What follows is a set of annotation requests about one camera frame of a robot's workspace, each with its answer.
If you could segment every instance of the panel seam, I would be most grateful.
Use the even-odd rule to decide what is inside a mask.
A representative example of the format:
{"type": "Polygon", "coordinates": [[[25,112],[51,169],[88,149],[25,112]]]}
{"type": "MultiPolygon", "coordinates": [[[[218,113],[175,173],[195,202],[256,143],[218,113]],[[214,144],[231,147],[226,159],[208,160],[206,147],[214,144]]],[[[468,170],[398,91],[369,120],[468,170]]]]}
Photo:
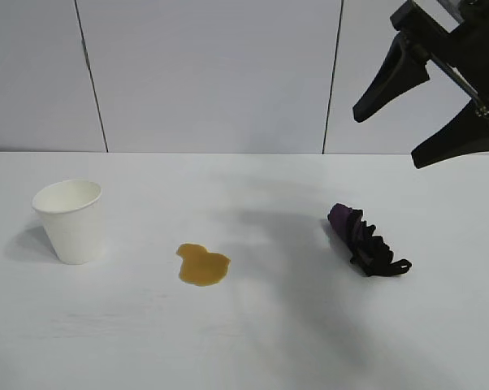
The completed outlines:
{"type": "Polygon", "coordinates": [[[100,122],[100,129],[102,130],[102,138],[104,140],[104,146],[106,148],[106,153],[109,153],[109,147],[107,146],[106,130],[104,129],[104,121],[102,120],[102,114],[100,112],[100,104],[98,103],[97,88],[95,86],[95,82],[93,79],[93,71],[91,70],[91,62],[89,61],[88,48],[85,44],[84,29],[82,28],[82,20],[80,19],[79,5],[77,4],[77,0],[73,0],[73,2],[75,4],[76,20],[78,22],[79,30],[80,30],[80,39],[81,39],[81,43],[82,43],[82,51],[84,52],[85,65],[88,68],[89,80],[91,82],[91,88],[93,90],[93,97],[95,100],[95,106],[97,108],[98,121],[100,122]]]}
{"type": "Polygon", "coordinates": [[[333,69],[331,71],[331,82],[329,87],[329,99],[327,101],[326,127],[324,128],[324,142],[322,143],[322,154],[326,153],[326,144],[329,127],[329,117],[331,113],[331,99],[333,98],[333,84],[335,83],[336,64],[339,55],[340,33],[342,31],[342,17],[344,15],[344,0],[340,2],[339,26],[336,32],[335,56],[333,58],[333,69]]]}

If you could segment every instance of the paper cup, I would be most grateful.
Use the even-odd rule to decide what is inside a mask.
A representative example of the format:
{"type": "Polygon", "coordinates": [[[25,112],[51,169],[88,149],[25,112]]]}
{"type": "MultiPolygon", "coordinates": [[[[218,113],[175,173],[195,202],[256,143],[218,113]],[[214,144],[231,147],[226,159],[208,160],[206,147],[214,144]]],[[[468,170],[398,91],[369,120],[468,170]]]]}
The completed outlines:
{"type": "Polygon", "coordinates": [[[96,183],[68,180],[45,187],[33,198],[32,207],[62,262],[84,264],[102,255],[101,195],[96,183]]]}

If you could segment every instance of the robotic arm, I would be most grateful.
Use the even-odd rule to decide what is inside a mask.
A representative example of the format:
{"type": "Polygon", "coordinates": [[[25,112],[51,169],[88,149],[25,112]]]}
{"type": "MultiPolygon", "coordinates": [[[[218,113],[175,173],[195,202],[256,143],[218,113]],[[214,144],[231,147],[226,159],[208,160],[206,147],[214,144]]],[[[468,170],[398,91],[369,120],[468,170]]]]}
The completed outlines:
{"type": "Polygon", "coordinates": [[[470,97],[450,123],[413,152],[417,168],[489,151],[489,0],[438,0],[460,24],[447,32],[413,0],[391,16],[398,31],[372,84],[353,108],[363,122],[402,93],[428,81],[432,61],[470,97]]]}

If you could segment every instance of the purple umbrella cover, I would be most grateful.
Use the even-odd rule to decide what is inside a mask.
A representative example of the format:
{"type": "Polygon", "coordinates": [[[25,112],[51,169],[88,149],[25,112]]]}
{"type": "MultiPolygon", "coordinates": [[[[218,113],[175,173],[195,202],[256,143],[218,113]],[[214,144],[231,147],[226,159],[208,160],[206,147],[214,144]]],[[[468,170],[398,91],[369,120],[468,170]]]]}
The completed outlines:
{"type": "Polygon", "coordinates": [[[373,236],[376,226],[367,226],[367,222],[361,220],[363,215],[362,210],[337,203],[327,216],[337,236],[353,253],[351,262],[360,266],[368,276],[394,276],[408,272],[411,262],[405,259],[392,262],[394,253],[381,236],[373,236]]]}

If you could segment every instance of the coffee spill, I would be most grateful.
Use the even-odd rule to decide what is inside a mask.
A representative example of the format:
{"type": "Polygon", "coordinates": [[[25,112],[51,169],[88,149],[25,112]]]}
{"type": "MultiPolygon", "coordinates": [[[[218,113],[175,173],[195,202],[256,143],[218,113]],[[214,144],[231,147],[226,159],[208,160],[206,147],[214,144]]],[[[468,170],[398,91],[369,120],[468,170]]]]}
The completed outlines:
{"type": "Polygon", "coordinates": [[[183,244],[176,252],[183,259],[180,279],[196,286],[210,286],[220,282],[228,272],[230,259],[220,253],[211,253],[204,246],[183,244]]]}

